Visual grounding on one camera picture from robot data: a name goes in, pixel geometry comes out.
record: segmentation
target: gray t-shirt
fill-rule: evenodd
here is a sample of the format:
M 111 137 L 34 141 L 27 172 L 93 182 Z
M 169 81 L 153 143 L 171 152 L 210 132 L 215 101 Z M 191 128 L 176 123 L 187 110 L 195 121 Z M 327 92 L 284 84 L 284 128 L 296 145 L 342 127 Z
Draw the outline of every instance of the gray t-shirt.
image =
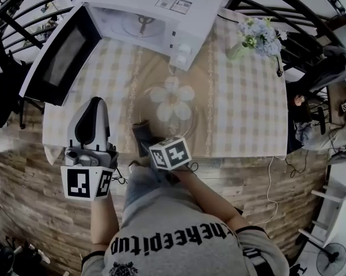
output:
M 182 190 L 157 189 L 129 206 L 103 254 L 83 259 L 82 276 L 288 276 L 282 252 L 259 227 L 232 232 Z

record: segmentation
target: white cube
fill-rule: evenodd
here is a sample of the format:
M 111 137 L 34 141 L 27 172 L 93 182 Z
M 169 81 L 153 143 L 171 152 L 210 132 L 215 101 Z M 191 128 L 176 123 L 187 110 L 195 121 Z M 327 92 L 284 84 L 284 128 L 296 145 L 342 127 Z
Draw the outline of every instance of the white cube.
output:
M 175 136 L 151 146 L 150 153 L 156 168 L 173 170 L 192 160 L 184 137 Z
M 61 171 L 66 198 L 85 201 L 107 198 L 114 169 L 62 166 Z

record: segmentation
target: warning label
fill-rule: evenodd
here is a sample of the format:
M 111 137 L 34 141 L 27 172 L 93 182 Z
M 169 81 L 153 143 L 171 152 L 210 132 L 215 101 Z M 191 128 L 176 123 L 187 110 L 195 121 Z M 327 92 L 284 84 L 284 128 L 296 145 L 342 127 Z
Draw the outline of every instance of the warning label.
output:
M 155 5 L 174 12 L 186 14 L 192 3 L 186 0 L 159 0 Z

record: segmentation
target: glass vase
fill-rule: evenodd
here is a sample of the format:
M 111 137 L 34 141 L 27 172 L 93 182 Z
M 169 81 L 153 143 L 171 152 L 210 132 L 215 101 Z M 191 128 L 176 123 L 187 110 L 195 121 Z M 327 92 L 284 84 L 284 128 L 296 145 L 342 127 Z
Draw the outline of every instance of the glass vase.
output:
M 226 52 L 226 57 L 229 60 L 236 60 L 239 58 L 242 58 L 248 53 L 249 48 L 245 47 L 243 45 L 243 42 L 238 42 L 236 45 L 231 47 L 227 52 Z

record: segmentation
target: white microwave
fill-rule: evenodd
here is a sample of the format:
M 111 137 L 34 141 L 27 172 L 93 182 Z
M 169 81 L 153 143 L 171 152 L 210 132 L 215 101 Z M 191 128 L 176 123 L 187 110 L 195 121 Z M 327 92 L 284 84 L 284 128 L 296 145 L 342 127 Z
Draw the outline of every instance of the white microwave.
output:
M 187 71 L 209 34 L 222 0 L 83 0 L 49 37 L 20 96 L 62 105 L 75 77 L 103 37 L 170 57 Z

